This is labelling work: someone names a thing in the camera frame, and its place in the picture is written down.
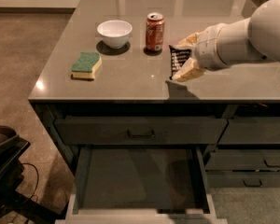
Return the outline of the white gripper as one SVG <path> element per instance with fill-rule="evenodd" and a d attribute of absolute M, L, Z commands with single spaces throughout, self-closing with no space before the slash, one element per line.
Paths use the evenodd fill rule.
<path fill-rule="evenodd" d="M 195 59 L 188 58 L 182 68 L 172 76 L 172 80 L 186 82 L 201 77 L 205 69 L 217 71 L 228 68 L 217 51 L 218 35 L 224 26 L 225 23 L 209 26 L 202 32 L 188 35 L 178 43 L 181 47 L 196 46 L 193 51 Z"/>

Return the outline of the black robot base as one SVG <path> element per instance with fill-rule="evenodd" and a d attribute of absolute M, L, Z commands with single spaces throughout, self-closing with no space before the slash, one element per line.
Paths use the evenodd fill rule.
<path fill-rule="evenodd" d="M 23 164 L 20 156 L 30 143 L 19 137 L 16 131 L 8 126 L 0 126 L 0 217 L 15 211 L 28 219 L 38 218 L 40 223 L 54 224 L 64 219 L 65 210 L 60 214 L 32 200 L 33 195 L 26 197 L 16 191 L 23 181 Z"/>

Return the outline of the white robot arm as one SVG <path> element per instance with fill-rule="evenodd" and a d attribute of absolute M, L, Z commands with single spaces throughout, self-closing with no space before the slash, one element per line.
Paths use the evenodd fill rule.
<path fill-rule="evenodd" d="M 176 47 L 191 50 L 172 75 L 179 82 L 241 63 L 280 62 L 280 0 L 262 4 L 247 19 L 191 34 Z"/>

